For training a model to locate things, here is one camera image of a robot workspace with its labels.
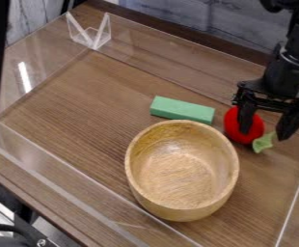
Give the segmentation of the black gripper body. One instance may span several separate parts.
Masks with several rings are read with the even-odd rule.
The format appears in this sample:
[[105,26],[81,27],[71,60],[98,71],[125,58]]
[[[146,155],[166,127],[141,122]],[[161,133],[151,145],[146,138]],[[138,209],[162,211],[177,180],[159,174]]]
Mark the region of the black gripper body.
[[238,92],[234,96],[233,103],[239,107],[246,98],[255,101],[257,111],[265,110],[285,114],[290,109],[299,106],[299,93],[295,96],[274,94],[265,86],[262,79],[238,83]]

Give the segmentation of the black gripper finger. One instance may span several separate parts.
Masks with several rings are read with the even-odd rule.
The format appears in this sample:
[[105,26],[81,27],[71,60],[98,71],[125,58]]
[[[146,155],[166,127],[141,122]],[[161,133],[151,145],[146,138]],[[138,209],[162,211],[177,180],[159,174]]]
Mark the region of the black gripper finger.
[[239,124],[242,134],[247,134],[253,127],[253,119],[255,112],[255,101],[250,98],[246,98],[239,105]]
[[299,129],[299,109],[290,109],[281,117],[277,133],[281,141],[287,140]]

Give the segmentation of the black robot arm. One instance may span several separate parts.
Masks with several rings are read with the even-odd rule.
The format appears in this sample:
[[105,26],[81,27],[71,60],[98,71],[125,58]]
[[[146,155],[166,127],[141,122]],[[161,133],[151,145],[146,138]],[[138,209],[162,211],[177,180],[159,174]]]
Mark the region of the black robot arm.
[[258,110],[281,113],[277,134],[287,140],[299,129],[299,0],[259,0],[270,13],[293,12],[286,43],[279,43],[261,78],[242,81],[233,103],[239,131],[247,134]]

